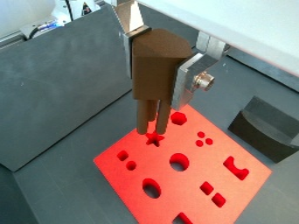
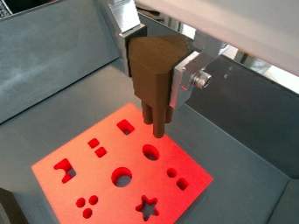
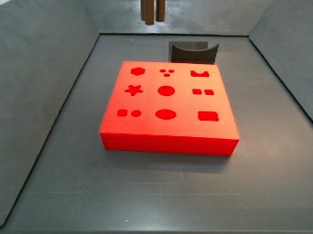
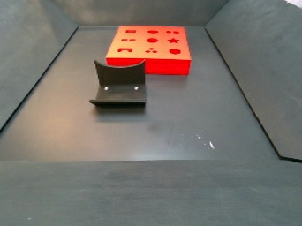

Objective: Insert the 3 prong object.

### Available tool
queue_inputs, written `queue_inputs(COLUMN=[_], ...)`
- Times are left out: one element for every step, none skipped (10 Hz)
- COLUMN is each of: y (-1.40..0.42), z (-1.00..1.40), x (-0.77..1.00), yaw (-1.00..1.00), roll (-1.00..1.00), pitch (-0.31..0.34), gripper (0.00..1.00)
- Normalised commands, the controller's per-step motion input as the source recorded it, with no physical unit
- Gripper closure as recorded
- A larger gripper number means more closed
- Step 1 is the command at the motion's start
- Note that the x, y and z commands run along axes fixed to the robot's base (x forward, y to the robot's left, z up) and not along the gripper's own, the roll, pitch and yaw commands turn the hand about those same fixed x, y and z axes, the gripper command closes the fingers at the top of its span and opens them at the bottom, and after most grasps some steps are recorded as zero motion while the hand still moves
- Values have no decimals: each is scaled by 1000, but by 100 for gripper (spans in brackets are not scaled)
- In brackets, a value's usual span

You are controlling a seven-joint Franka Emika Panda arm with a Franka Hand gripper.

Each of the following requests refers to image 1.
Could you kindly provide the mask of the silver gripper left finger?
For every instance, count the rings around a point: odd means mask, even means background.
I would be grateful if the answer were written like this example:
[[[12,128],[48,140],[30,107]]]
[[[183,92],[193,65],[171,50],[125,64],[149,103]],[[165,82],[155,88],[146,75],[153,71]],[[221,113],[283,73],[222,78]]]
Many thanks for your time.
[[[151,28],[145,24],[137,0],[117,0],[114,11],[122,26],[123,43],[126,49],[126,72],[133,77],[133,42],[134,39],[149,32]]]

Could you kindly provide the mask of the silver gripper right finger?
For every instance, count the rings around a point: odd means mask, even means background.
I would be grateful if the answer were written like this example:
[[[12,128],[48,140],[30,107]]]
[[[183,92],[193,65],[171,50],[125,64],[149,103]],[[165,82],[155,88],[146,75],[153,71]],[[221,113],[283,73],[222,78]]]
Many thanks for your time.
[[[229,45],[203,31],[199,32],[195,54],[179,65],[173,90],[173,108],[181,110],[198,89],[209,91],[215,78],[209,69],[229,51]]]

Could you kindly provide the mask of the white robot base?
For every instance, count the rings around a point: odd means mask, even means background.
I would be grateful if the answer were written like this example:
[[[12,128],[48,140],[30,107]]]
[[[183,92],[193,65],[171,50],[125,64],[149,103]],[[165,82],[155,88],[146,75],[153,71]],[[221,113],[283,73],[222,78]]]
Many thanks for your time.
[[[103,0],[0,0],[0,39],[23,34],[46,24],[51,29],[100,9]]]

